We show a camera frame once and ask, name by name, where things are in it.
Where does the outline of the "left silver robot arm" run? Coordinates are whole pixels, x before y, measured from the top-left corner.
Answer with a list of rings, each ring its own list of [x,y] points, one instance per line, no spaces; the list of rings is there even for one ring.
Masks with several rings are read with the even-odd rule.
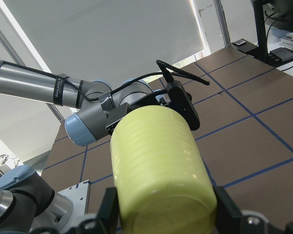
[[[101,80],[92,82],[54,75],[0,59],[0,94],[52,103],[77,109],[65,121],[69,138],[86,146],[111,135],[117,123],[130,111],[149,105],[162,105],[179,113],[191,130],[200,126],[191,96],[172,75],[167,85],[152,90],[141,78],[126,80],[112,89]]]

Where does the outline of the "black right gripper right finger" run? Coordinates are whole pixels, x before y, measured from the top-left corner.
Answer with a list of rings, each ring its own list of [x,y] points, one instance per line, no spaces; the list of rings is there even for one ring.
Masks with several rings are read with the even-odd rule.
[[[239,234],[242,213],[222,186],[213,186],[217,199],[215,225],[220,234]]]

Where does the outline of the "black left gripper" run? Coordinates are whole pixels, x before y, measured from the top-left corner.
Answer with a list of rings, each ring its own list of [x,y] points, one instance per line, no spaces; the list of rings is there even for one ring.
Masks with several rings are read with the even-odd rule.
[[[160,105],[160,102],[157,101],[156,97],[167,93],[166,90],[156,91],[154,93],[148,94],[141,99],[133,102],[133,104],[128,104],[127,102],[120,105],[116,109],[110,112],[109,117],[107,118],[106,130],[109,135],[112,135],[117,124],[131,111],[136,110],[141,107],[150,106],[150,105]],[[165,104],[165,107],[170,107],[170,102]]]

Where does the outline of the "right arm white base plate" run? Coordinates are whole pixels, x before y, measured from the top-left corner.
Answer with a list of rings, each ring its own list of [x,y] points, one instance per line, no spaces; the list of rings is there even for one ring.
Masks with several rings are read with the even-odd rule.
[[[59,194],[66,196],[73,203],[71,218],[77,218],[87,213],[88,199],[90,192],[90,181],[85,180],[79,184],[70,186],[59,191]]]

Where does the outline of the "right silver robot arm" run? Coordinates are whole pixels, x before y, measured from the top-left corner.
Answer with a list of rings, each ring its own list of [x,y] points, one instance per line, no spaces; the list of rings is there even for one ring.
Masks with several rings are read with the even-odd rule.
[[[221,234],[243,232],[244,217],[222,187],[212,187],[204,167],[194,174],[144,170],[117,176],[96,215],[66,228],[72,202],[31,167],[0,178],[0,234]]]

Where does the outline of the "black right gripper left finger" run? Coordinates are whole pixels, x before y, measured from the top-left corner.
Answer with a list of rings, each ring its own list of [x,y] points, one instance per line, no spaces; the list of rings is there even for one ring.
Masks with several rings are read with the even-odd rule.
[[[116,187],[106,188],[97,213],[100,234],[115,234],[119,218],[119,201]]]

